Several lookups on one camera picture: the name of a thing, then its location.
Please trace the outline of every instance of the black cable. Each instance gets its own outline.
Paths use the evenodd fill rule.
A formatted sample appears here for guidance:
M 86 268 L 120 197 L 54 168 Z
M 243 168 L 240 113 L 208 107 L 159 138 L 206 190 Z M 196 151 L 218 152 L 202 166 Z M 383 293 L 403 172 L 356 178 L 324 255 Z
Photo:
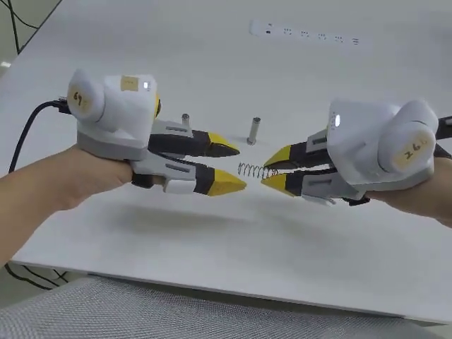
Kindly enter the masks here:
M 39 279 L 43 279 L 43 280 L 47 281 L 49 284 L 52 284 L 53 286 L 59 287 L 59 285 L 58 285 L 56 282 L 51 281 L 50 279 L 47 279 L 47 278 L 43 277 L 42 275 L 39 275 L 39 274 L 33 272 L 33 271 L 30 270 L 27 266 L 23 266 L 23 267 L 24 267 L 24 269 L 26 269 L 28 272 L 30 272 L 30 273 L 31 273 L 32 275 L 34 275 L 35 277 L 38 277 Z
M 9 10 L 11 11 L 11 8 L 8 6 L 8 4 L 7 4 L 4 0 L 0 0 L 0 2 L 1 2 L 3 5 L 5 5 L 5 6 L 7 7 L 7 9 L 9 9 Z M 28 26 L 29 28 L 33 28 L 33 29 L 37 30 L 37 27 L 36 27 L 36 26 L 33 26 L 33 25 L 30 25 L 29 23 L 26 23 L 24 20 L 22 20 L 22 19 L 20 18 L 20 16 L 18 16 L 18 15 L 16 14 L 15 11 L 13 11 L 13 15 L 16 17 L 17 20 L 19 20 L 19 21 L 20 21 L 22 24 L 24 24 L 25 26 Z
M 16 52 L 17 52 L 17 54 L 19 54 L 20 53 L 19 36 L 17 34 L 16 19 L 14 18 L 13 4 L 11 3 L 11 0 L 8 0 L 8 7 L 9 7 L 9 13 L 11 14 L 11 22 L 13 23 L 14 42 L 16 43 Z
M 34 282 L 33 280 L 30 280 L 30 279 L 24 278 L 24 277 L 19 277 L 17 274 L 15 274 L 15 273 L 11 270 L 11 268 L 9 267 L 9 264 L 5 264 L 5 269 L 6 269 L 6 272 L 8 272 L 9 275 L 10 275 L 11 277 L 13 277 L 13 278 L 15 278 L 15 279 L 17 279 L 17 280 L 20 280 L 20 281 L 26 281 L 27 283 L 29 283 L 29 284 L 31 284 L 31 285 L 37 287 L 37 288 L 40 288 L 41 290 L 46 290 L 46 291 L 50 291 L 50 290 L 51 290 L 50 287 L 42 286 L 42 285 L 40 285 L 40 284 Z
M 54 270 L 54 272 L 58 275 L 58 279 L 63 280 L 65 283 L 69 283 L 69 281 L 64 277 L 67 272 L 63 272 L 63 274 L 60 274 L 57 270 Z
M 22 146 L 23 146 L 23 143 L 25 141 L 25 138 L 27 137 L 27 134 L 30 131 L 31 125 L 33 124 L 34 120 L 36 119 L 36 116 L 42 110 L 44 110 L 44 109 L 46 109 L 48 107 L 56 107 L 56 108 L 58 108 L 58 110 L 61 113 L 70 114 L 70 111 L 69 111 L 66 99 L 60 99 L 60 100 L 55 100 L 55 101 L 44 102 L 43 104 L 41 104 L 38 107 L 36 107 L 35 110 L 32 112 L 32 114 L 30 115 L 30 117 L 28 118 L 27 122 L 25 123 L 25 126 L 23 127 L 22 133 L 20 134 L 19 140 L 18 140 L 17 145 L 16 145 L 16 149 L 14 150 L 13 159 L 11 160 L 11 164 L 9 165 L 8 173 L 12 173 L 12 172 L 14 172 L 16 170 L 16 165 L 17 165 L 17 161 L 18 161 L 18 158 L 19 158 L 20 151 L 22 150 Z M 49 283 L 51 283 L 51 284 L 53 284 L 55 286 L 59 286 L 55 282 L 53 282 L 53 281 L 51 281 L 51 280 L 49 280 L 47 278 L 44 278 L 44 277 L 42 277 L 39 274 L 36 274 L 36 273 L 32 272 L 28 267 L 24 266 L 24 268 L 28 272 L 30 272 L 31 274 L 33 274 L 33 275 L 35 275 L 35 276 L 37 276 L 37 277 L 39 277 L 39 278 L 41 278 L 43 280 L 46 280 L 47 282 L 49 282 Z M 13 278 L 15 278 L 17 280 L 26 281 L 27 283 L 30 283 L 31 285 L 33 285 L 35 287 L 38 287 L 38 288 L 40 288 L 42 290 L 51 290 L 51 288 L 49 288 L 49 287 L 42 286 L 42 285 L 38 284 L 37 282 L 35 282 L 35 281 L 31 280 L 31 279 L 20 277 L 19 275 L 15 274 L 11 270 L 11 267 L 8 264 L 5 265 L 5 269 L 6 269 L 6 272 L 9 273 L 9 275 L 11 275 Z

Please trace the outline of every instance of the metal pin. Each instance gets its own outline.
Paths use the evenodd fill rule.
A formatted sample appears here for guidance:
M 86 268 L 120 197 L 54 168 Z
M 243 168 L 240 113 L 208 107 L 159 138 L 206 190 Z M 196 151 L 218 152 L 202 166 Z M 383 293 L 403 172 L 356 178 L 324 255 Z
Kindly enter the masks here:
M 190 116 L 187 113 L 183 113 L 182 115 L 182 124 L 190 126 Z
M 261 123 L 261 118 L 259 118 L 259 117 L 253 118 L 253 124 L 251 125 L 249 137 L 246 138 L 248 145 L 254 145 L 256 143 L 257 130 L 259 128 L 260 123 Z

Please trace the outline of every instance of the white table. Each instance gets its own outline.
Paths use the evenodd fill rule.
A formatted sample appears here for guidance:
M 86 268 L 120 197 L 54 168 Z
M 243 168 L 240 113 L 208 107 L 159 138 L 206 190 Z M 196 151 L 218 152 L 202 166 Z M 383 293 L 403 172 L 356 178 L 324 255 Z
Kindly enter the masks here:
M 261 164 L 322 129 L 334 97 L 403 104 L 422 96 L 438 115 L 450 114 L 450 8 L 439 1 L 327 2 L 63 1 L 1 79 L 1 168 L 32 109 L 64 95 L 77 67 L 99 79 L 152 73 L 162 117 L 180 121 L 189 113 L 195 129 L 221 133 L 242 149 L 204 160 L 232 173 L 239 162 Z M 255 37 L 251 19 L 363 43 Z M 256 115 L 258 142 L 248 146 Z M 19 165 L 69 147 L 75 136 L 74 119 L 41 113 Z M 48 220 L 14 261 L 452 321 L 450 229 L 378 202 L 326 208 L 246 180 L 246 191 L 217 198 L 132 186 L 101 194 Z

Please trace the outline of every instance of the metal spring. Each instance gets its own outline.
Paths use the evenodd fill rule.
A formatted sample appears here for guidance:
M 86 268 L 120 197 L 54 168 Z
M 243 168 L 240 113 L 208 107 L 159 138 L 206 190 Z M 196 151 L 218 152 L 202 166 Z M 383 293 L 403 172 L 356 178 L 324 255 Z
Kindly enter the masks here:
M 244 177 L 253 177 L 259 179 L 267 179 L 273 175 L 279 174 L 277 169 L 270 169 L 267 167 L 246 164 L 245 162 L 239 163 L 237 168 L 237 173 L 243 175 Z

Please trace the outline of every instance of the power strip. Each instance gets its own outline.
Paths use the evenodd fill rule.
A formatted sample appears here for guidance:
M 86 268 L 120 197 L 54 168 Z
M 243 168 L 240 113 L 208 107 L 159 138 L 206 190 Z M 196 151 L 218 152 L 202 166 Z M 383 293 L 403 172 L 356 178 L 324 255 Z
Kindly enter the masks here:
M 341 34 L 314 32 L 289 27 L 288 25 L 274 24 L 259 20 L 252 20 L 249 32 L 257 37 L 289 40 L 293 42 L 306 42 L 315 44 L 329 44 L 332 46 L 363 47 L 363 39 L 347 37 Z

